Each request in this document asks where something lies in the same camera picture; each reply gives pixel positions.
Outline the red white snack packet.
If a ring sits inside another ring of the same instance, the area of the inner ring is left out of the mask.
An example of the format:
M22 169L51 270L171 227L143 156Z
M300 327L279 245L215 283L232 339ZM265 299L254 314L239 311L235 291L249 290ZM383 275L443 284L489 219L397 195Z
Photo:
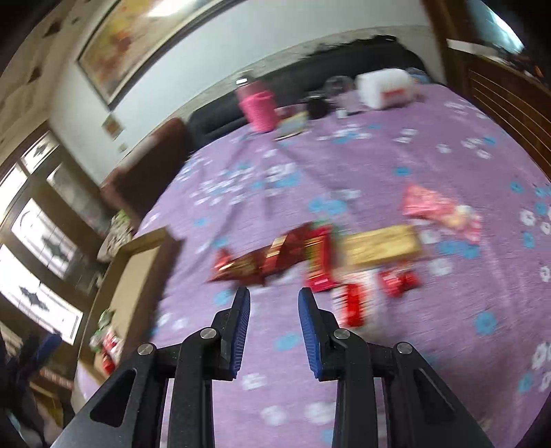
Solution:
M342 328L365 328L374 322L378 286L370 272L347 274L332 290L332 312Z

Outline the dark red gold packet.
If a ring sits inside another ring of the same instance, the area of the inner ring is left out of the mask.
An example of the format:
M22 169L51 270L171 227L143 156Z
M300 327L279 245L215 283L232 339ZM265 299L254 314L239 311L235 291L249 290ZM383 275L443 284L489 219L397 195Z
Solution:
M227 248L220 248L208 281L234 281L239 286L263 285L265 283L262 273L264 260L264 249L257 249L235 257Z

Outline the dark red foil packet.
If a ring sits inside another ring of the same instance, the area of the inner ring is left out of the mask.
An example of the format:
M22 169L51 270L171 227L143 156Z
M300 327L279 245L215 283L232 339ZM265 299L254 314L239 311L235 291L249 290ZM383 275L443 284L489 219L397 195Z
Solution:
M270 245L261 248L261 276L281 274L293 265L304 261L306 240L312 231L312 223L307 222L278 236Z

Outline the small red candy packet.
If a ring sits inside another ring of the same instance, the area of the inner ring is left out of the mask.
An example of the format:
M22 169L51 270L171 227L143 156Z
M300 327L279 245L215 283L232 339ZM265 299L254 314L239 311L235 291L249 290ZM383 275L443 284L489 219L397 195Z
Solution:
M400 298L410 290L419 288L421 281L411 265L397 265L379 273L382 290L389 298Z

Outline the yellow biscuit packet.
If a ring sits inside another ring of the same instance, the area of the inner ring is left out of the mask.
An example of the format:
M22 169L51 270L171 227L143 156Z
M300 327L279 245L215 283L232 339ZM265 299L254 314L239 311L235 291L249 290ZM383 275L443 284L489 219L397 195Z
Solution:
M371 268L396 261L410 261L422 253L411 225L395 225L346 235L340 243L341 261L348 268Z

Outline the clear green edged packet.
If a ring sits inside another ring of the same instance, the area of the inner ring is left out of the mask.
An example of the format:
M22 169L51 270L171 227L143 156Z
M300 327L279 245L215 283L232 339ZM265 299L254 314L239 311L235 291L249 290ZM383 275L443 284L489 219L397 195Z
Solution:
M98 353L102 350L105 335L111 325L111 321L114 315L114 310L105 309L105 311L102 312L102 314L99 316L97 329L92 334L92 337L90 337L89 340L89 347L91 348L92 352Z

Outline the pink cartoon snack bag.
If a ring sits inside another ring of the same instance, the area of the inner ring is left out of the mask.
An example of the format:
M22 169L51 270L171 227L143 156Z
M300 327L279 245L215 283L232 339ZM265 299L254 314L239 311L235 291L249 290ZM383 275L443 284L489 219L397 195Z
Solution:
M408 185L404 191L404 216L426 219L444 226L479 245L483 219L472 207L460 204L435 190L420 185Z

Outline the red long snack packet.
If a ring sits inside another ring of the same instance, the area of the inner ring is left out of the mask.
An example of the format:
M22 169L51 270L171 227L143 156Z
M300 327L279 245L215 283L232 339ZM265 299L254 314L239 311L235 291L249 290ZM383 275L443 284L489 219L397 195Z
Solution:
M122 355L123 341L115 332L109 331L102 342L102 367L110 375L117 368Z

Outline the cardboard tray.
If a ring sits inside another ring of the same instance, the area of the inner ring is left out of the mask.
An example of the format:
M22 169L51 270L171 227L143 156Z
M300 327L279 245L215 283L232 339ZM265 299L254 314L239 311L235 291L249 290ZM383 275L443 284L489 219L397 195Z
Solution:
M92 302L80 344L77 366L92 376L92 382L101 385L108 377L99 356L89 347L100 315L106 310L114 312L112 325L123 340L122 358L129 357L147 341L147 331L181 245L182 241L160 228L132 239L113 258Z

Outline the patterned blanket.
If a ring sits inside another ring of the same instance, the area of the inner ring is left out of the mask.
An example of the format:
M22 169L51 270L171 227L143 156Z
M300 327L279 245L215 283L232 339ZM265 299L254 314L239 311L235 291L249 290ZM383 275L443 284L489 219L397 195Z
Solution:
M102 263L109 263L119 249L134 238L134 235L135 227L130 217L123 210L119 210L110 221L110 227L96 259Z

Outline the booklet on table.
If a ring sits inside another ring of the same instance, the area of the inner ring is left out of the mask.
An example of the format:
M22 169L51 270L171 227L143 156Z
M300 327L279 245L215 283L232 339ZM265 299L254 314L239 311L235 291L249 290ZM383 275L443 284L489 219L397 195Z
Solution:
M308 114L304 111L281 120L277 125L274 140L280 141L299 135L307 129L308 121Z

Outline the small black container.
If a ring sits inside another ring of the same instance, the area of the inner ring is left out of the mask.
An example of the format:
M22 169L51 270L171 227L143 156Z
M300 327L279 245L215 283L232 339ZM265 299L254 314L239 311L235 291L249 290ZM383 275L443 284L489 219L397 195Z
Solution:
M331 106L323 95L310 95L305 101L305 106L310 120L320 120L331 111Z

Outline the pink sleeved thermos bottle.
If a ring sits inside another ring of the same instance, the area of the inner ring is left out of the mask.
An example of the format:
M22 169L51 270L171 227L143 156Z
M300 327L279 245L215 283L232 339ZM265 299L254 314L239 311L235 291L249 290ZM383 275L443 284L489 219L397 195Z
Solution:
M238 104L257 133L269 133L279 123L276 100L267 85L251 75L242 74L235 81Z

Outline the white plastic jar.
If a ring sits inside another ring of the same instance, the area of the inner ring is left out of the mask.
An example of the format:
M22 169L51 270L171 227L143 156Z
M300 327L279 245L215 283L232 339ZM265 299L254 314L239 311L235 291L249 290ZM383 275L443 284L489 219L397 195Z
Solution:
M416 99L417 83L405 70L386 68L357 75L358 97L375 110L409 104Z

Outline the black leather sofa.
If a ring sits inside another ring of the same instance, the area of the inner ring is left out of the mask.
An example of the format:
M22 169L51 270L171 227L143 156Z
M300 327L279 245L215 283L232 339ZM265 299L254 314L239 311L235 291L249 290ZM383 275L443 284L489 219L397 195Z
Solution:
M385 68L425 71L424 62L408 50L397 37L383 34L357 39L328 50L317 50L260 77L264 87L274 92L277 106L297 104L310 92L320 91L335 75L357 75ZM194 148L201 149L248 123L239 106L237 93L231 91L196 109L187 121Z

